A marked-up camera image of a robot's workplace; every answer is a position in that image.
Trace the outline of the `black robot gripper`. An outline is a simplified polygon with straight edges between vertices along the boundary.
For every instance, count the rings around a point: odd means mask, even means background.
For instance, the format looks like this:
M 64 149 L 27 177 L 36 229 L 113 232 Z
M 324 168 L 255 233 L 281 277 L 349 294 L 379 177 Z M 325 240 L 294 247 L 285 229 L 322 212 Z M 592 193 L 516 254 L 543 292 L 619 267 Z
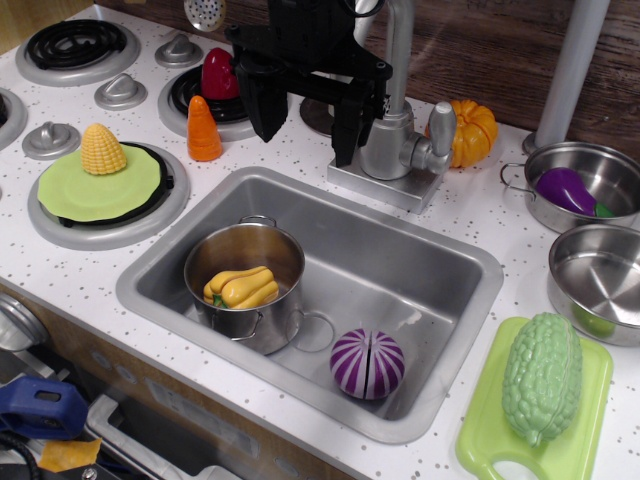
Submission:
M 288 94 L 333 104 L 331 144 L 338 168 L 366 142 L 384 104 L 392 67 L 356 39 L 358 23 L 382 1 L 269 1 L 268 22 L 232 25 L 234 74 L 258 137 L 270 142 L 288 116 Z

